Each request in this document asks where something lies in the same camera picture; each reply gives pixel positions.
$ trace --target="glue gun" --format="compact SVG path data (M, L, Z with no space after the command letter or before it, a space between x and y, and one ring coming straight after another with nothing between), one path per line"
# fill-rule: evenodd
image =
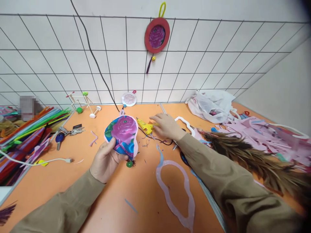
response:
M139 126L143 129L143 131L145 131L145 133L147 135L152 133L153 130L153 126L154 125L158 125L158 124L146 124L144 121L142 121L141 119L137 119L137 123L139 124Z

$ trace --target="brown feather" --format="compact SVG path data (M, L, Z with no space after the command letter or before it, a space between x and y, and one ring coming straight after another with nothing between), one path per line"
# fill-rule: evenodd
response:
M244 142L244 138L225 133L201 133L205 140L212 142L215 151L263 178L268 189L282 196L288 192L301 204L310 204L311 198L306 194L311 188L310 173L295 172L294 164L273 160L273 154L253 148L251 144Z

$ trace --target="tassel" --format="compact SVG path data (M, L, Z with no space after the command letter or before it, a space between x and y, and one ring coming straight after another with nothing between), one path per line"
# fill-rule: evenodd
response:
M150 68L151 61L152 61L152 57L150 58L150 61L149 61L149 65L148 65L146 74L148 74L148 72L149 72L149 68Z
M11 205L9 205L8 207L0 210L0 226L4 226L4 224L8 221L8 219L10 218L11 214L13 213L16 204L14 204L15 202L13 202Z

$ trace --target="orange table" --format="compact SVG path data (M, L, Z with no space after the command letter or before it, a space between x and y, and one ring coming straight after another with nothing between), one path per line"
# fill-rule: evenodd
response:
M181 116L194 127L210 130L214 126L214 124L194 116L186 104L164 104L163 106L167 113L174 118ZM236 103L233 103L233 106L238 109L239 113L247 110L251 116L263 118L244 106ZM57 192L66 190L89 169L98 147L104 142L105 128L119 116L119 113L114 105L104 105L102 110L97 113L97 117L91 119L87 111L79 115L74 113L65 124L66 129L72 129L74 125L82 123L86 131L66 137L61 144L60 151L56 151L56 143L53 141L51 149L43 156L44 160L73 158L74 162L68 164L63 161L55 161L46 167L32 167L2 206L17 201L16 209L8 222L1 228L1 232L9 232L21 218L44 204ZM150 116L162 112L162 109L157 104L135 105L125 108L125 112L127 115L148 122ZM94 139L91 130L98 135L97 144L92 147L89 146ZM196 204L193 231L223 232L197 178L181 161L179 150L172 150L174 143L171 146L166 146L159 141L150 140L148 147L142 147L142 145L146 145L147 138L144 137L144 134L139 131L137 141L140 153L136 157L137 166L128 168L125 162L119 165L93 205L80 232L190 232L170 211L164 192L156 180L155 171L160 161L156 144L164 150L165 160L176 161L188 174L191 193ZM188 196L184 190L182 173L175 166L165 166L161 176L163 182L170 187L172 202L184 216L187 216ZM124 199L127 199L135 207L138 214L130 208ZM302 212L301 206L291 197L286 197L285 200L298 212Z

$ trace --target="white charging cable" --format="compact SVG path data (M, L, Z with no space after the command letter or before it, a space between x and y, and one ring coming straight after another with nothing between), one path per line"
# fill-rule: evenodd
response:
M24 165L27 165L27 166L39 166L39 165L41 165L41 163L31 164L31 163L26 163L26 162L22 162L22 161L13 159L10 156L8 156L6 153L4 153L2 150L0 150L0 154L3 154L5 157L7 157L9 160L11 160L13 162L24 164ZM53 160L49 160L49 161L44 161L43 163L48 163L48 162L52 162L52 161L56 161L56 160L64 160L66 163L71 163L72 162L72 159L61 159L61 158L58 158L58 159L53 159Z

